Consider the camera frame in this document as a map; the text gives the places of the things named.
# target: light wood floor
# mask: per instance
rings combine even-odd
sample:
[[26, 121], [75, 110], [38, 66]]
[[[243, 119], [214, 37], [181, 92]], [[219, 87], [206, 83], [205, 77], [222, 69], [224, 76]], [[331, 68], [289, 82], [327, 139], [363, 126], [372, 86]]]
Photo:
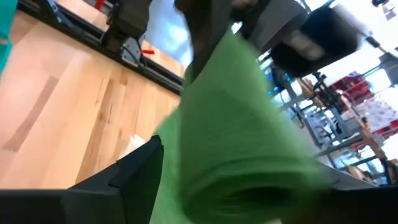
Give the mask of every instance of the light wood floor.
[[[100, 27], [81, 0], [59, 1]], [[149, 139], [179, 96], [17, 11], [0, 79], [0, 188], [63, 189]], [[182, 75], [162, 52], [153, 59]]]

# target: teal object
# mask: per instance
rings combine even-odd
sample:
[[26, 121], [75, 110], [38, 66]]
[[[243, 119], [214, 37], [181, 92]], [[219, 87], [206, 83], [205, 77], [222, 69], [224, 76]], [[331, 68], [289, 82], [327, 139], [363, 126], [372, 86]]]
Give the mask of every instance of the teal object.
[[323, 188], [314, 147], [267, 94], [259, 55], [227, 32], [159, 126], [164, 167], [151, 223], [265, 223]]
[[0, 0], [0, 73], [6, 65], [12, 48], [9, 34], [17, 3], [18, 0]]

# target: red object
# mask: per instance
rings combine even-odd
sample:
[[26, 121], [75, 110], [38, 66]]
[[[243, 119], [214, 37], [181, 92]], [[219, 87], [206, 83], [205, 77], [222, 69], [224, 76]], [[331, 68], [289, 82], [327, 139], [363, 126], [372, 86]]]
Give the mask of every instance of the red object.
[[398, 128], [398, 121], [393, 121], [393, 122], [391, 122], [391, 126], [392, 126], [393, 128]]
[[97, 2], [95, 3], [95, 8], [98, 10], [101, 10], [102, 5], [104, 4], [105, 0], [97, 0]]
[[361, 100], [361, 102], [356, 103], [362, 103], [363, 100], [367, 100], [373, 96], [370, 84], [362, 75], [344, 77], [333, 84], [332, 87], [347, 92], [355, 102]]
[[141, 50], [142, 54], [155, 54], [153, 50]]

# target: black machine part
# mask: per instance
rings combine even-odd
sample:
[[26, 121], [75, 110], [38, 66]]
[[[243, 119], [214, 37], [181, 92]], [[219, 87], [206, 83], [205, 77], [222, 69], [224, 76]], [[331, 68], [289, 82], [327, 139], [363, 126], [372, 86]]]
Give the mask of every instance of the black machine part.
[[325, 84], [326, 75], [320, 72], [313, 72], [312, 75], [318, 80], [312, 90], [314, 97], [317, 96], [326, 108], [335, 108], [337, 112], [342, 113], [343, 107], [339, 104], [340, 95], [336, 91], [331, 91]]
[[379, 7], [381, 4], [385, 4], [389, 2], [389, 0], [372, 0], [372, 4], [375, 7]]
[[162, 161], [163, 145], [159, 136], [153, 136], [67, 190], [0, 190], [0, 223], [147, 224]]
[[361, 190], [331, 190], [319, 195], [318, 203], [303, 202], [300, 213], [283, 224], [387, 224], [396, 223], [394, 209], [398, 187]]
[[[119, 46], [122, 47], [125, 33], [121, 33], [121, 38], [115, 36], [115, 43], [110, 50], [104, 45], [105, 31], [99, 29], [94, 24], [89, 23], [65, 7], [54, 2], [54, 0], [18, 0], [18, 10], [40, 20], [41, 22], [57, 29], [65, 35], [85, 44], [97, 52], [109, 57], [117, 63], [137, 72], [140, 75], [152, 80], [160, 86], [176, 93], [181, 94], [183, 78], [170, 72], [158, 63], [146, 58], [139, 52], [140, 65], [134, 66], [122, 58]], [[117, 34], [117, 29], [111, 29], [109, 34]]]
[[[307, 18], [306, 10], [294, 0], [242, 1], [246, 2], [243, 5], [236, 2], [239, 1], [175, 1], [191, 33], [193, 78], [207, 63], [231, 21], [242, 21], [243, 37], [265, 52], [298, 29]], [[278, 22], [270, 23], [273, 16], [278, 17]]]
[[271, 50], [274, 63], [301, 78], [349, 55], [358, 48], [359, 34], [333, 9], [322, 6], [305, 24]]
[[109, 29], [101, 38], [101, 45], [122, 56], [131, 65], [141, 66], [140, 59], [146, 60], [141, 53], [142, 41], [149, 21], [149, 5], [152, 0], [117, 0], [108, 15]]

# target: green cloth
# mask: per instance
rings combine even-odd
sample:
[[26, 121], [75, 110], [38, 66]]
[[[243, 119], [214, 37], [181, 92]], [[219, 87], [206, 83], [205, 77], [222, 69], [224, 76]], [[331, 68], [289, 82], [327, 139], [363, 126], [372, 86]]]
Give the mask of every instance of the green cloth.
[[164, 166], [151, 223], [264, 223], [322, 185], [312, 146], [267, 94], [258, 52], [228, 32], [158, 128]]
[[0, 39], [7, 40], [6, 44], [0, 43], [0, 73], [6, 65], [12, 47], [9, 34], [17, 2], [18, 0], [0, 0]]

